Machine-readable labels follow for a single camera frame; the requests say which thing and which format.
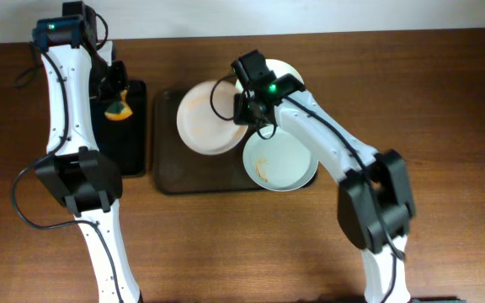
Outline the yellow green sponge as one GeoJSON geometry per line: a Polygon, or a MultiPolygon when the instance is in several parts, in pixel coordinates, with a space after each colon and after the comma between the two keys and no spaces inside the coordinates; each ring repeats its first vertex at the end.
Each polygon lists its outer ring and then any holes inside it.
{"type": "Polygon", "coordinates": [[[122,121],[133,115],[130,105],[126,102],[127,94],[127,89],[121,91],[120,96],[104,111],[104,116],[108,120],[122,121]]]}

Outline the pinkish white plate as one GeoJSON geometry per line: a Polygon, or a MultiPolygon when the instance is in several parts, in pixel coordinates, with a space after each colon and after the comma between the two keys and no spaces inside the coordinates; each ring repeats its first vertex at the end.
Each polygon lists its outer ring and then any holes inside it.
{"type": "Polygon", "coordinates": [[[222,120],[211,107],[210,96],[215,81],[201,82],[182,98],[176,116],[179,136],[192,151],[206,156],[220,155],[233,149],[246,135],[246,125],[222,120]]]}

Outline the cream white plate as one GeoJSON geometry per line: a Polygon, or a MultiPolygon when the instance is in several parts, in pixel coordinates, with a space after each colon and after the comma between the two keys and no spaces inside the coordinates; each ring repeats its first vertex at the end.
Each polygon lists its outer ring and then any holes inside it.
{"type": "Polygon", "coordinates": [[[290,64],[276,59],[258,59],[263,61],[267,68],[273,72],[276,79],[272,82],[265,82],[263,84],[255,84],[249,90],[273,95],[289,95],[297,90],[301,90],[304,81],[300,73],[290,64]],[[285,75],[292,75],[295,82],[280,82],[280,78],[285,75]]]}

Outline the light blue plate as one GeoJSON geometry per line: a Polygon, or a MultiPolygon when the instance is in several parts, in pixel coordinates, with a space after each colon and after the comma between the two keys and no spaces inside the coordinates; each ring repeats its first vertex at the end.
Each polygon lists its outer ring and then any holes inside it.
{"type": "Polygon", "coordinates": [[[294,136],[272,125],[255,131],[247,140],[242,163],[261,188],[288,192],[307,186],[316,176],[318,160],[294,136]]]}

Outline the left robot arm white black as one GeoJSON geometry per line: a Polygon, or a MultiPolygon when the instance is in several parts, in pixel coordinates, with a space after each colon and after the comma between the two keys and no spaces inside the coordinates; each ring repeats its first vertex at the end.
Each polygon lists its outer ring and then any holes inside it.
{"type": "Polygon", "coordinates": [[[85,238],[101,302],[140,302],[128,263],[119,210],[122,177],[99,151],[90,109],[90,73],[108,65],[84,16],[41,19],[33,30],[48,80],[51,131],[45,160],[35,173],[73,216],[85,238]]]}

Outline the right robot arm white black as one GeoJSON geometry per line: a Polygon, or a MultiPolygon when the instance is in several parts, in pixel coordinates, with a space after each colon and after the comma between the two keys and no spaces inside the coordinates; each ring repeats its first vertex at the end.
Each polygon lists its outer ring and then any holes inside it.
{"type": "Polygon", "coordinates": [[[353,137],[291,74],[237,80],[235,121],[269,122],[294,136],[337,183],[338,223],[361,251],[365,301],[409,302],[405,247],[416,207],[402,156],[353,137]]]}

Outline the black tray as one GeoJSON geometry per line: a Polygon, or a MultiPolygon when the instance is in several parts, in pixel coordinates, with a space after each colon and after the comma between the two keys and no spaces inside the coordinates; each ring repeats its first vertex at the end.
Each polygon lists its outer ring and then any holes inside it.
{"type": "Polygon", "coordinates": [[[124,120],[109,120],[105,112],[112,100],[90,104],[94,138],[100,152],[115,162],[124,178],[136,178],[146,170],[147,86],[131,80],[126,103],[132,115],[124,120]]]}

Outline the brown serving tray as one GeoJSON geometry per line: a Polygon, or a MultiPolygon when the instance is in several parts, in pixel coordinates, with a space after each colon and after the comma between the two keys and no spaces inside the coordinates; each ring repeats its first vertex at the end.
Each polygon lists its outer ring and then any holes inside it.
{"type": "Polygon", "coordinates": [[[262,191],[246,173],[243,148],[247,131],[230,151],[206,156],[189,149],[179,136],[177,112],[186,88],[158,94],[152,108],[152,181],[166,195],[262,191]]]}

